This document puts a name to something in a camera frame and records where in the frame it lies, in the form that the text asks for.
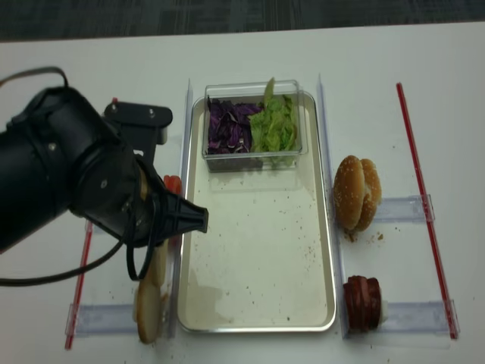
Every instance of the hamburger bun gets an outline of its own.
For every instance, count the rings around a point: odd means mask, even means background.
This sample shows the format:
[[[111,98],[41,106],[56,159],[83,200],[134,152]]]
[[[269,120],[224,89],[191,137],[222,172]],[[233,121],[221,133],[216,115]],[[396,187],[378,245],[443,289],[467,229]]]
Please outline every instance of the hamburger bun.
[[[333,184],[336,219],[349,232],[363,231],[371,224],[382,190],[375,164],[353,155],[340,163]]]

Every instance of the gray carpet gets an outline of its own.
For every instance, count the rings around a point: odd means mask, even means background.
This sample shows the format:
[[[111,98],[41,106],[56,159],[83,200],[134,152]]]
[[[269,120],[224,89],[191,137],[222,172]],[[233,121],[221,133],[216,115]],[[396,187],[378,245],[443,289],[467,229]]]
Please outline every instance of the gray carpet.
[[[485,20],[484,0],[0,0],[0,40]]]

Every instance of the red stick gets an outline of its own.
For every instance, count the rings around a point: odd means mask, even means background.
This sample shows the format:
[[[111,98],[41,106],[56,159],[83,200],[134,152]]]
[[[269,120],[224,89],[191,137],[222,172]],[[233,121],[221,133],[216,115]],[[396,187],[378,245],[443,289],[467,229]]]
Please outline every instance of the red stick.
[[[416,148],[415,137],[412,133],[411,120],[409,119],[408,106],[406,105],[406,99],[404,97],[404,90],[402,84],[397,83],[397,94],[399,96],[399,102],[401,104],[402,117],[404,118],[404,125],[406,133],[408,134],[409,147],[411,148],[412,161],[415,165],[416,179],[418,180],[419,193],[422,196],[427,196],[426,187],[424,186],[423,174],[421,173],[421,166],[419,164],[418,149]],[[426,216],[429,216],[429,206],[423,200],[423,210]],[[440,251],[438,250],[438,240],[436,232],[434,231],[434,224],[432,221],[427,220],[427,231],[430,235],[431,249],[433,250],[434,264],[436,266],[436,273],[438,274],[438,280],[440,281],[441,297],[443,298],[443,305],[445,306],[446,318],[449,326],[449,336],[456,340],[458,339],[458,330],[456,328],[455,319],[451,307],[451,300],[449,298],[448,286],[446,285],[445,272],[443,270],[443,264],[441,263]]]
[[[91,246],[91,237],[92,237],[92,223],[91,221],[88,221],[86,226],[86,237],[84,238],[83,254],[81,255],[81,263],[80,263],[81,267],[86,265],[88,262],[89,247]],[[79,309],[79,305],[81,303],[81,293],[83,292],[83,283],[84,283],[84,274],[78,275],[76,290],[74,292],[74,299],[73,299],[73,311],[71,313],[70,322],[68,326],[69,330],[67,331],[68,334],[66,337],[66,344],[64,345],[65,350],[70,350],[73,347],[74,330],[76,329],[77,310]]]

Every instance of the metal tray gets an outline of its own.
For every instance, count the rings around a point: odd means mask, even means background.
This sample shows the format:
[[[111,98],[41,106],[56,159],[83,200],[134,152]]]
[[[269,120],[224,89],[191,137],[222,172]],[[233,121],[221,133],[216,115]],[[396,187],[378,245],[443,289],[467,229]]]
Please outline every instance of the metal tray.
[[[186,127],[185,197],[208,233],[182,239],[178,316],[197,332],[324,331],[336,318],[315,102],[303,94],[308,152],[283,171],[212,174],[202,159],[204,101]]]

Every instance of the green lettuce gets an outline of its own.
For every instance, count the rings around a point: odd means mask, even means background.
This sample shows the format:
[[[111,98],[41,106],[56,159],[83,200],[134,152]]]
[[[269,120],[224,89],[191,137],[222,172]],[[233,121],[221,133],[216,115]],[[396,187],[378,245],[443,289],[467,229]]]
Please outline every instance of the green lettuce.
[[[279,152],[292,150],[296,141],[296,111],[289,96],[277,98],[274,92],[274,78],[264,91],[264,109],[249,116],[251,125],[251,152]]]

